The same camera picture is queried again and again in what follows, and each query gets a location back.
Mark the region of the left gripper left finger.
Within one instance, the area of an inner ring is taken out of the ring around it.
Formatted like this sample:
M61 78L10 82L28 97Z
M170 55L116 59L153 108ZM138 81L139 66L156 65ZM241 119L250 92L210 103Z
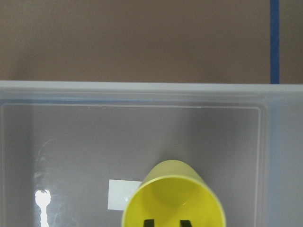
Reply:
M144 220L144 227L154 227L154 219Z

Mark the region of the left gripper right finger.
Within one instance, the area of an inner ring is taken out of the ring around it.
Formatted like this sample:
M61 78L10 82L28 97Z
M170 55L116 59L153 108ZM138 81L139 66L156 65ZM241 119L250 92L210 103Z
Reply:
M180 227L191 227L190 220L180 220Z

